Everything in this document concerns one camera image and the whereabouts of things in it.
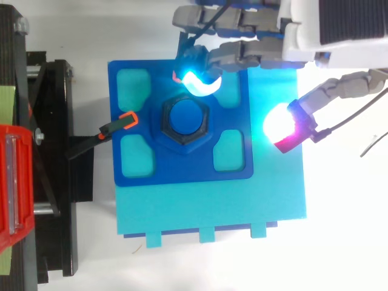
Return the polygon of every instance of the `black cable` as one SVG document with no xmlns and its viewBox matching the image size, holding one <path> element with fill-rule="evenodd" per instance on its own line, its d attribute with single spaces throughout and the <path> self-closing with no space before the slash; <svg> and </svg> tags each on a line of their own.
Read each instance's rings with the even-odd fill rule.
<svg viewBox="0 0 388 291">
<path fill-rule="evenodd" d="M 217 21 L 217 19 L 221 17 L 222 14 L 224 14 L 224 12 L 231 6 L 231 4 L 232 0 L 227 0 L 225 5 L 217 11 L 215 16 L 213 16 L 213 18 L 195 36 L 189 38 L 188 41 L 195 42 L 198 38 L 200 38 L 206 32 L 206 30 L 208 30 Z"/>
<path fill-rule="evenodd" d="M 367 103 L 364 107 L 362 107 L 359 111 L 354 113 L 353 115 L 350 115 L 348 118 L 346 118 L 344 121 L 340 122 L 339 124 L 333 126 L 330 130 L 333 132 L 334 130 L 339 129 L 340 127 L 347 124 L 349 121 L 352 121 L 355 119 L 358 115 L 362 114 L 365 110 L 367 110 L 370 106 L 374 105 L 378 100 L 380 100 L 385 94 L 388 93 L 388 88 L 386 88 L 384 91 L 382 91 L 379 95 L 374 97 L 369 103 Z"/>
<path fill-rule="evenodd" d="M 388 132 L 386 132 L 385 134 L 383 134 L 382 136 L 380 136 L 378 139 L 376 139 L 373 143 L 370 144 L 370 146 L 368 146 L 365 151 L 360 155 L 360 158 L 362 158 L 364 155 L 366 155 L 371 149 L 372 147 L 374 147 L 379 141 L 381 141 L 383 138 L 385 138 L 386 136 L 388 135 Z"/>
<path fill-rule="evenodd" d="M 364 107 L 362 107 L 360 110 L 358 110 L 356 113 L 350 115 L 348 118 L 346 118 L 344 121 L 341 121 L 339 124 L 329 128 L 324 129 L 320 132 L 316 132 L 312 136 L 313 142 L 317 143 L 321 141 L 322 139 L 326 138 L 327 136 L 331 135 L 334 130 L 339 129 L 340 127 L 347 124 L 349 121 L 352 121 L 355 119 L 358 115 L 362 114 L 365 110 L 367 110 L 370 106 L 374 105 L 378 100 L 380 100 L 382 97 L 384 97 L 385 94 L 388 93 L 388 88 L 386 88 L 384 91 L 382 91 L 379 95 L 374 97 L 371 101 L 369 101 Z"/>
</svg>

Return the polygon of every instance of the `round blue cap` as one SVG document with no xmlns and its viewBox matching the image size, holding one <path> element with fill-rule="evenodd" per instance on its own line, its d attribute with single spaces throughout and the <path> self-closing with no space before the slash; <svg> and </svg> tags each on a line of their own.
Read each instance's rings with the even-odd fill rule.
<svg viewBox="0 0 388 291">
<path fill-rule="evenodd" d="M 199 105 L 193 100 L 177 102 L 170 112 L 170 125 L 182 135 L 191 135 L 202 124 L 203 113 Z"/>
</svg>

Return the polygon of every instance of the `red component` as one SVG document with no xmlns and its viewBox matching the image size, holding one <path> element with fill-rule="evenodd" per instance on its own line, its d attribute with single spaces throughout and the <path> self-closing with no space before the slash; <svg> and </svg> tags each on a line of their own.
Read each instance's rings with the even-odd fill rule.
<svg viewBox="0 0 388 291">
<path fill-rule="evenodd" d="M 178 83 L 178 84 L 181 84 L 182 83 L 182 80 L 180 80 L 177 76 L 176 76 L 176 73 L 175 71 L 172 72 L 172 79 L 174 82 Z"/>
<path fill-rule="evenodd" d="M 34 226 L 32 133 L 0 125 L 0 253 Z"/>
</svg>

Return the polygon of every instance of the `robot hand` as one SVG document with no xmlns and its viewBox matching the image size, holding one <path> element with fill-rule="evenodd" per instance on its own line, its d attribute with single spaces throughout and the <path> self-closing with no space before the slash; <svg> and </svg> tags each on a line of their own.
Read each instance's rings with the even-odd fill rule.
<svg viewBox="0 0 388 291">
<path fill-rule="evenodd" d="M 388 15 L 384 14 L 387 1 L 197 0 L 197 3 L 225 6 L 217 10 L 200 5 L 183 6 L 174 14 L 173 25 L 185 30 L 179 40 L 175 79 L 182 80 L 193 95 L 205 96 L 218 90 L 223 71 L 237 72 L 259 65 L 264 69 L 301 69 L 307 62 L 315 61 L 324 68 L 375 69 L 339 80 L 329 79 L 301 99 L 275 107 L 264 129 L 272 128 L 267 126 L 271 120 L 278 127 L 289 128 L 281 124 L 281 118 L 271 117 L 279 112 L 289 115 L 286 120 L 293 124 L 289 135 L 270 138 L 282 152 L 307 138 L 314 142 L 322 140 L 388 92 L 382 92 L 344 122 L 315 131 L 318 125 L 313 113 L 335 98 L 366 96 L 384 88 L 387 70 L 377 68 L 388 67 L 385 29 Z M 189 38 L 189 33 L 196 36 Z M 203 33 L 258 40 L 227 42 L 208 52 L 204 46 L 194 45 Z"/>
<path fill-rule="evenodd" d="M 325 68 L 388 67 L 388 37 L 385 29 L 388 27 L 388 15 L 384 14 L 388 8 L 387 1 L 196 2 L 201 5 L 179 7 L 175 11 L 173 25 L 183 28 L 186 33 L 259 39 L 225 43 L 210 52 L 202 48 L 200 75 L 215 79 L 224 70 L 236 72 L 259 65 L 264 69 L 300 69 L 312 61 Z M 213 4 L 228 8 L 202 6 Z M 221 15 L 214 19 L 222 9 L 224 11 Z M 187 58 L 191 54 L 187 50 L 194 42 L 178 51 L 186 54 Z"/>
</svg>

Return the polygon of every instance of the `green tape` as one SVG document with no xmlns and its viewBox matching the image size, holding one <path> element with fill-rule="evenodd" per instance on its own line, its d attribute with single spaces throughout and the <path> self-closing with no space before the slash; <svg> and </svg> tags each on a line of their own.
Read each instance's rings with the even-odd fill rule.
<svg viewBox="0 0 388 291">
<path fill-rule="evenodd" d="M 0 276 L 8 276 L 11 272 L 12 248 L 6 248 L 0 253 Z"/>
<path fill-rule="evenodd" d="M 12 124 L 15 87 L 0 86 L 0 124 Z"/>
<path fill-rule="evenodd" d="M 12 124 L 13 105 L 15 103 L 15 87 L 0 86 L 0 124 Z M 0 253 L 0 275 L 9 275 L 11 272 L 12 248 L 9 247 Z"/>
</svg>

